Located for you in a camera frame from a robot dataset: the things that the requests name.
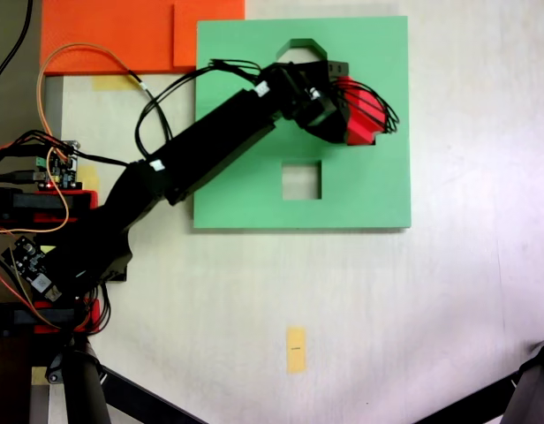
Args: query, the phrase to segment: black cable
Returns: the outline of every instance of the black cable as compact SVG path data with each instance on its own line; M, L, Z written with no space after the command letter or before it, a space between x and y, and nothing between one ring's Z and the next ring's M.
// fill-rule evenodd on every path
M26 15L25 15L25 24L23 24L23 29L21 30L21 34L19 35L19 38L17 39L17 42L5 58L5 60L0 64L0 76L7 67L7 65L10 63L10 61L13 59L15 54L17 53L17 50L19 50L19 47L21 47L21 44L25 40L26 32L28 31L28 27L31 23L31 14L33 12L33 0L27 0L26 2Z
M399 117L397 116L397 113L392 109L392 107L384 100L380 97L380 95L378 95L378 93L376 93L371 87L367 86L366 84L362 83L362 82L358 82L358 81L339 81L339 80L336 80L333 82L333 85L338 88L340 91L342 91L343 93L345 94L348 94L348 95L351 95L355 98L358 98L360 100L363 100L364 99L361 99L360 96L354 94L354 93L351 93L347 90L348 89L353 89L353 90L358 90L358 91L364 91L364 92L367 92L369 93L379 104L380 106L382 107L382 112L384 113L385 117L386 117L386 122L381 122L379 119L376 119L375 117L373 117L372 115L370 115L369 113L367 113L365 110L363 110L362 108L359 107L359 105L353 103L353 102L349 102L348 99L346 99L345 97L341 97L343 100L345 100L349 105L352 105L354 106L356 109L358 109L359 111L361 111L363 114L365 114L367 117L375 120L377 123L379 123L380 125L382 125L384 127L384 132L385 133L394 133L395 131L397 131L397 124L399 124ZM378 105L373 105L372 103L369 103L371 106L375 107L375 108L378 108L379 106Z
M142 141L140 139L140 126L142 125L142 122L147 117L147 115L151 112L151 110L154 109L154 108L160 107L160 103L162 103L164 101L164 99L166 99L166 97L171 95L174 91L176 91L178 88L182 87L187 82L189 82L191 80L195 80L199 76L201 76L201 75L203 75L203 74L205 74L207 72L210 72L210 71L231 72L231 73L234 73L234 74L238 75L239 77L241 77L241 78L243 78L245 80L250 81L251 83L254 83L257 80L258 75L257 74L251 74L251 73L248 73L248 72L244 72L243 69L252 69L252 70L255 70L257 72L261 71L261 67L258 64L256 64L255 62L248 61L248 60L211 59L211 61L209 62L209 66L206 66L204 68L200 68L200 69L198 69L196 71L193 71L193 72L189 72L186 75L184 75L184 76L176 79L172 83L170 83L159 95L157 95L156 97L151 99L151 101L147 103L147 105L143 108L142 112L140 113L139 121L137 122L137 124L135 126L134 138L135 138L135 142L137 144L137 147L139 147L139 150L141 150L141 153L142 153L142 150L144 149L144 147L141 148ZM148 152L146 152L146 150L143 153L143 155L145 156L145 158L148 158Z
M25 132L23 135L18 137L13 143L2 150L0 150L0 162L3 161L5 157L9 156L9 153L11 152L12 155L16 155L19 152L19 146L22 146L24 144L27 144L30 141L39 141L40 143L50 147L58 148L62 150L67 155L76 155L79 157L83 157L87 160L98 162L98 163L106 163L110 165L118 165L118 166L127 166L128 163L125 163L123 161L118 161L117 159L110 159L108 157L98 156L98 155L89 155L87 153L81 152L78 149L69 146L65 142L62 142L61 140L56 139L55 137L52 137L45 132L39 131L39 130L31 130Z
M168 119L166 119L166 115L164 115L164 111L162 110L160 104L155 100L155 97L150 92L146 86L144 86L144 83L142 82L142 79L137 75L135 72L129 70L129 74L136 79L136 81L139 83L139 85L144 89L144 91L147 93L148 98L150 99L150 102L153 102L155 104L156 112L158 113L158 117L160 119L160 124L162 125L162 131L164 132L164 139L165 142L169 142L174 138L172 135L172 129L170 128L170 124L168 123ZM135 137L135 143L137 144L137 148L139 149L140 153L145 156L145 158L149 157L150 154L145 149L144 144L142 143L142 140L140 139L140 136L137 138Z

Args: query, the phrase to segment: white label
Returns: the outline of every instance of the white label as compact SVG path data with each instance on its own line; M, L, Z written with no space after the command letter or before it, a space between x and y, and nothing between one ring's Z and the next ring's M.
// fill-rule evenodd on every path
M262 81L258 86L254 88L254 91L259 97L262 97L270 91L270 87L268 86L268 83L266 81Z
M156 172L166 169L164 168L164 164L162 163L160 159L156 159L155 161L152 161L150 163L150 166L152 166L152 169L155 170Z

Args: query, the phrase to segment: circuit board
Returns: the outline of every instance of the circuit board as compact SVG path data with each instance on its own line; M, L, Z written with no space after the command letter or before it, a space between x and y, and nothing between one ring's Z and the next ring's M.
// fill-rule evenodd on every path
M44 259L45 253L35 243L26 237L21 237L15 242L15 248L12 251L19 275L40 294L52 302L62 295L57 287L46 277L46 269L42 266L42 259ZM14 269L9 249L2 253L2 257L4 258L4 262Z
M44 181L38 184L41 191L54 191L54 185L50 181L49 174L46 171L46 158L37 157L36 166L39 171L44 172ZM68 160L64 162L55 153L50 156L50 174L57 183L60 190L81 190L82 184L77 180L78 172L78 157L75 155L68 156Z

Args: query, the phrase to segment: hexagonal cutout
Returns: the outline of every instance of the hexagonal cutout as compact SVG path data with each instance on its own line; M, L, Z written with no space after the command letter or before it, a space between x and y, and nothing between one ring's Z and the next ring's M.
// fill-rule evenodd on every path
M293 38L276 55L276 61L283 64L308 64L320 60L327 60L327 51L311 38Z

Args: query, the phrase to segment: black mount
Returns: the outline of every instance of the black mount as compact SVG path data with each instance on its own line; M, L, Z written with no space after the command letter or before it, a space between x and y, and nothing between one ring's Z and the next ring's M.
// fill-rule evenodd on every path
M416 424L544 424L544 341L521 368Z

